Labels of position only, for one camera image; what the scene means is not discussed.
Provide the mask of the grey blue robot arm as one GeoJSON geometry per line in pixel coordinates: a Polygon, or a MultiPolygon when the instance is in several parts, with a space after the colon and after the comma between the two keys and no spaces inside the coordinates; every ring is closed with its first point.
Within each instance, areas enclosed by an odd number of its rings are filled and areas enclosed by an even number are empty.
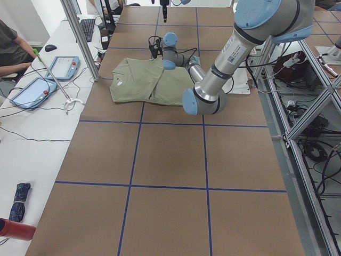
{"type": "Polygon", "coordinates": [[[189,115],[213,115],[226,106],[223,85],[250,54],[268,38],[280,44],[299,41],[312,33],[314,1],[239,1],[234,29],[211,68],[183,93],[189,115]]]}
{"type": "Polygon", "coordinates": [[[176,45],[178,36],[174,32],[168,32],[164,37],[150,36],[148,38],[149,50],[154,59],[162,57],[163,68],[174,70],[176,67],[183,67],[189,73],[194,83],[201,82],[205,72],[201,67],[199,57],[195,56],[197,48],[178,51],[176,45]]]}

